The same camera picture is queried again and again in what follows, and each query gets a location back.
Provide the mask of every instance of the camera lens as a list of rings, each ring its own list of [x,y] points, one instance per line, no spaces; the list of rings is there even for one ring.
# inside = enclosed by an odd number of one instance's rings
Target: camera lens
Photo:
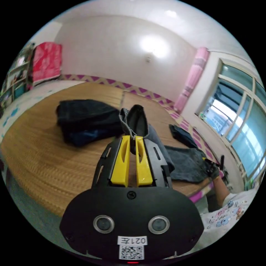
[[[169,220],[164,216],[155,216],[148,223],[148,229],[153,234],[163,234],[170,227]]]
[[[114,221],[106,215],[97,216],[93,221],[93,227],[99,233],[107,234],[113,231]]]
[[[97,226],[100,230],[102,231],[106,231],[108,230],[110,227],[111,227],[111,223],[108,219],[106,218],[100,218],[98,221],[97,221]]]
[[[166,222],[163,219],[157,219],[152,223],[153,230],[160,232],[166,228]]]

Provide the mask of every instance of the bamboo mat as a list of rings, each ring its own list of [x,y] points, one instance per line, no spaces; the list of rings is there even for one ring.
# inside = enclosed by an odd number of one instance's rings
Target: bamboo mat
[[[187,146],[172,137],[169,124],[175,124],[175,121],[157,102],[130,92],[125,92],[122,107],[129,110],[134,104],[139,104],[144,107],[148,122],[154,127],[164,145],[177,148],[187,148]],[[136,186],[135,156],[131,155],[130,163],[129,185]],[[208,178],[200,184],[173,181],[173,189],[189,197],[205,188],[209,183],[210,180]]]
[[[24,112],[2,141],[2,153],[24,191],[62,216],[69,202],[89,189],[97,162],[112,138],[75,148],[63,142],[56,125],[61,100],[94,99],[119,108],[123,90],[82,83],[57,92]]]

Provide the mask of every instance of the label sticker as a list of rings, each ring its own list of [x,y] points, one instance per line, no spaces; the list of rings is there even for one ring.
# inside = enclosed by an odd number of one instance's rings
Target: label sticker
[[[120,260],[144,260],[144,246],[119,246]]]
[[[146,236],[118,236],[117,244],[123,246],[145,246],[148,244]]]

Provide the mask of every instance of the ceiling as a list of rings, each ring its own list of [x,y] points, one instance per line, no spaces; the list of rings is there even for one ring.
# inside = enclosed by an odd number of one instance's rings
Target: ceiling
[[[178,34],[195,48],[227,52],[248,61],[239,42],[200,10],[177,0],[93,0],[78,5],[55,20],[69,23],[91,16],[130,16],[153,22]]]

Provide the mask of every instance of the pink curtain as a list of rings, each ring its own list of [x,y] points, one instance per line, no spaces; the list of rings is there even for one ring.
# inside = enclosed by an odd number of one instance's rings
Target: pink curtain
[[[174,110],[177,113],[181,114],[188,98],[190,97],[191,93],[199,82],[201,74],[209,58],[209,54],[210,52],[205,47],[200,47],[197,50],[193,65],[186,80],[185,88],[183,89],[181,95],[178,97],[177,101],[174,104]]]

